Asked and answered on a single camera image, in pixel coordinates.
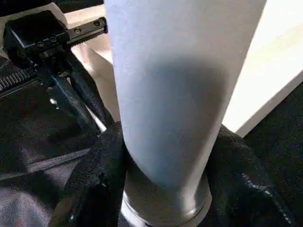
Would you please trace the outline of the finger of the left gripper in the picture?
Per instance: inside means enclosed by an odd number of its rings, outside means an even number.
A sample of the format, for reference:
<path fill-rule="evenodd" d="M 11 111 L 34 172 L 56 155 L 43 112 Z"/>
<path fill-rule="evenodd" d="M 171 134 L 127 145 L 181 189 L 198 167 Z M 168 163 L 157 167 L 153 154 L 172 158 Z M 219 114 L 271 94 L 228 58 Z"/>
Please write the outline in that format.
<path fill-rule="evenodd" d="M 75 70 L 70 75 L 71 85 L 82 98 L 101 132 L 105 132 L 114 123 L 110 112 L 106 109 L 95 80 L 86 70 Z"/>

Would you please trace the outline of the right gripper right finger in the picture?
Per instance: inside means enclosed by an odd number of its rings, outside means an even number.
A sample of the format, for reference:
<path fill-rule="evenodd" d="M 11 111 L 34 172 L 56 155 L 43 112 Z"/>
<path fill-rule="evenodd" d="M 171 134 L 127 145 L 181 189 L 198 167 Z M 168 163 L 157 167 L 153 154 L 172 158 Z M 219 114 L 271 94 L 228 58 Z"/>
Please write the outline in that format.
<path fill-rule="evenodd" d="M 225 126 L 219 130 L 206 173 L 219 226 L 298 226 L 253 150 Z"/>

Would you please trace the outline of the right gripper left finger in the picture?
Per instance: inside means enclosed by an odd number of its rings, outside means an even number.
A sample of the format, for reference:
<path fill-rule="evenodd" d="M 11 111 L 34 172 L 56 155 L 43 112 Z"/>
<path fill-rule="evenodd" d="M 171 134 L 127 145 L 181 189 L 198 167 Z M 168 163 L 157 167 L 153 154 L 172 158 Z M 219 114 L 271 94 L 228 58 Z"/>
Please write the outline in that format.
<path fill-rule="evenodd" d="M 116 227 L 128 152 L 116 122 L 100 135 L 66 182 L 50 227 Z"/>

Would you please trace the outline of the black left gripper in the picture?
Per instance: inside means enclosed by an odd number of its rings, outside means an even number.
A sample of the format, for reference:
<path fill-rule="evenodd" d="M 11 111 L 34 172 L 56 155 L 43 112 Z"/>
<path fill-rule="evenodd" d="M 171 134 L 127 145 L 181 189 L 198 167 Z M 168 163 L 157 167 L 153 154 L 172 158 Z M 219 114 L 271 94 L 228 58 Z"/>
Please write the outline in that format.
<path fill-rule="evenodd" d="M 105 17 L 68 29 L 50 10 L 9 20 L 4 26 L 4 52 L 19 70 L 1 76 L 0 95 L 39 80 L 52 104 L 83 130 L 95 130 L 95 121 L 66 77 L 84 69 L 71 48 L 107 32 Z"/>

